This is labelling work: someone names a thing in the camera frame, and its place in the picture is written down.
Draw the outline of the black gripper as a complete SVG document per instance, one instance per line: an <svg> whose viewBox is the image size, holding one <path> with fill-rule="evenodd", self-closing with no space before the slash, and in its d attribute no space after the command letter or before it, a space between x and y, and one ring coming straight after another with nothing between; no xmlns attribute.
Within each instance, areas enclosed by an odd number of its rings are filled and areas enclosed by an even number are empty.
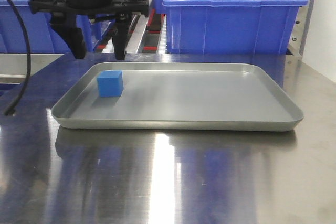
<svg viewBox="0 0 336 224"><path fill-rule="evenodd" d="M112 43L117 60L126 56L127 37L132 14L149 15L148 0L29 0L32 14L50 13L50 26L67 44L75 59L86 55L82 29L77 27L77 15L87 16L94 23L116 19Z"/></svg>

